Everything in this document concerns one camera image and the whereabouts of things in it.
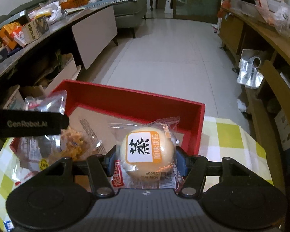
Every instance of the white tile floor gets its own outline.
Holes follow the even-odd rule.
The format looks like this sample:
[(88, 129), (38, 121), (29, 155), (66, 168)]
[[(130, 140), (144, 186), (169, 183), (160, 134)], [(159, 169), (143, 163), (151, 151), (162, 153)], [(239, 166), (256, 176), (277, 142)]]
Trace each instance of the white tile floor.
[(111, 42), (78, 80), (202, 102), (207, 116), (228, 118), (248, 133), (237, 108), (242, 92), (211, 24), (147, 19), (135, 32)]

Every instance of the glass door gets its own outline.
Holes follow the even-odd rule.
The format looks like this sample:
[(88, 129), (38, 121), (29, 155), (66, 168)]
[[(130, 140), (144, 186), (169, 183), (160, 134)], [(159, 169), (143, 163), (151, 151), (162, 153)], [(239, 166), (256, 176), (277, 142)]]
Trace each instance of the glass door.
[(173, 18), (216, 24), (221, 0), (173, 0)]

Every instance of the white ladder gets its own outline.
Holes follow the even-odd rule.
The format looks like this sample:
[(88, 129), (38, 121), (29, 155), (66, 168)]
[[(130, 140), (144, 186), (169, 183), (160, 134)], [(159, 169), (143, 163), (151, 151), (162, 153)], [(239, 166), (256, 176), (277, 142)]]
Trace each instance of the white ladder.
[(165, 14), (173, 14), (173, 9), (170, 8), (171, 0), (166, 0), (165, 3)]

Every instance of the yellow checkered tablecloth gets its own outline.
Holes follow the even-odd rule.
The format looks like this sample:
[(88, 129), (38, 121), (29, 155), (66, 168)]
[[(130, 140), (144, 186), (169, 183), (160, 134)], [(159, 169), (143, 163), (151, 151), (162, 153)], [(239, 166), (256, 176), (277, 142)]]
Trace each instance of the yellow checkered tablecloth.
[[(4, 231), (3, 222), (9, 220), (5, 209), (5, 200), (15, 188), (12, 174), (17, 163), (16, 155), (9, 148), (11, 141), (12, 139), (8, 139), (0, 152), (0, 228)], [(231, 120), (204, 118), (199, 154), (207, 157), (210, 161), (221, 161), (223, 157), (234, 158), (272, 183), (265, 150)], [(218, 182), (219, 176), (208, 176), (204, 191)]]

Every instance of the aluminum foil roll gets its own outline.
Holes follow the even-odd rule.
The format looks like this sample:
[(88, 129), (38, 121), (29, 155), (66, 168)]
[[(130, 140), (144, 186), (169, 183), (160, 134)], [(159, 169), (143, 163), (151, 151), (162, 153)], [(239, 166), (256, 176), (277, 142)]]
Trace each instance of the aluminum foil roll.
[(266, 57), (267, 52), (243, 49), (239, 63), (240, 71), (237, 82), (248, 88), (259, 88), (263, 80), (263, 75), (257, 68), (262, 65)]

